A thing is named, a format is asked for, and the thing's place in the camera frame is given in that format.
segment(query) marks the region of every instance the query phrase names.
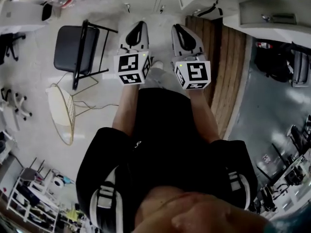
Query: chair seat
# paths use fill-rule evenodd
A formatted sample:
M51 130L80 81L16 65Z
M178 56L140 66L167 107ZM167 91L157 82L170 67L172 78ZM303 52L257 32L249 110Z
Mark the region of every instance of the chair seat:
M54 66L58 70L74 72L77 65L81 37L81 26L63 26L58 31ZM80 73L87 75L92 71L94 54L99 37L99 29L88 28L80 67Z

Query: foot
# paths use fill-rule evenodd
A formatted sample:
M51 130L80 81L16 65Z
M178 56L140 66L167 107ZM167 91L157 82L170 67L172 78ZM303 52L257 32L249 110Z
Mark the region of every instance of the foot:
M163 62L162 61L156 61L152 64L151 68L159 68L161 70L163 70Z

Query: cabinet handle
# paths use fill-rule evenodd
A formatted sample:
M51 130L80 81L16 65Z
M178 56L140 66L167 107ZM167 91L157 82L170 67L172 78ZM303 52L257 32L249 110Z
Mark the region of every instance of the cabinet handle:
M161 6L161 8L160 8L160 14L162 14L162 13L163 13L164 8L165 8L165 5L162 5L162 6Z
M129 3L125 3L125 5L126 5L126 8L127 8L127 12L130 13L131 5Z

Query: white floor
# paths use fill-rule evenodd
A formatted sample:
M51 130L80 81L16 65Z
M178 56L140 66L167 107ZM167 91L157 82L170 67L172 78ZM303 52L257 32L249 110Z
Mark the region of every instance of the white floor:
M75 180L80 163L92 141L96 131L101 127L112 124L116 106L108 106L102 110L92 110L76 118L74 141L71 146L65 145L59 138L50 115L45 90L52 83L57 82L64 72L53 66L54 48L58 30L63 25L81 25L89 18L91 22L119 30L119 34L110 33L102 68L113 69L113 55L116 54L119 36L123 29L139 20L148 25L150 49L155 60L164 62L164 68L171 70L170 59L173 55L171 41L171 27L176 23L184 23L181 16L172 15L135 15L119 13L114 17L103 17L92 14L89 17L80 15L78 10L64 10L62 16L51 25L36 32L26 33L25 40L18 41L19 61L11 57L5 59L0 66L0 85L10 87L28 97L25 105L33 113L27 121L20 120L20 131L15 133L18 148L13 150L24 166L29 166L37 157L45 160L45 165L56 168L64 175ZM105 32L101 32L97 46L93 68L96 69L101 55ZM89 105L97 107L109 103L119 103L122 86L118 80L106 79L108 76L98 75L95 78L100 82L97 86L83 92L77 100L84 100ZM81 80L82 89L88 80ZM70 93L71 75L67 75L60 83Z

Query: roll of tape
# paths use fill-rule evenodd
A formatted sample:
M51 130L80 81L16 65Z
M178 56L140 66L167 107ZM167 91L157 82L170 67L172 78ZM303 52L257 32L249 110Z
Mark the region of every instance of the roll of tape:
M64 187L64 182L60 178L58 178L58 177L54 177L53 182L59 188L63 188Z

